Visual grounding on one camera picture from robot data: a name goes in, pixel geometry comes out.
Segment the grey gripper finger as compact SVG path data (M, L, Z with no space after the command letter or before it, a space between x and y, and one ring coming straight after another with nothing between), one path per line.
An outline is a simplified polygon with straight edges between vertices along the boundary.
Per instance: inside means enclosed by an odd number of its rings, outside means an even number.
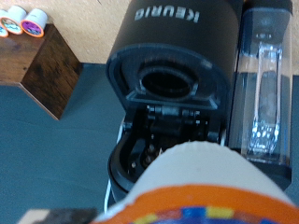
M90 224L95 208L30 209L17 224Z

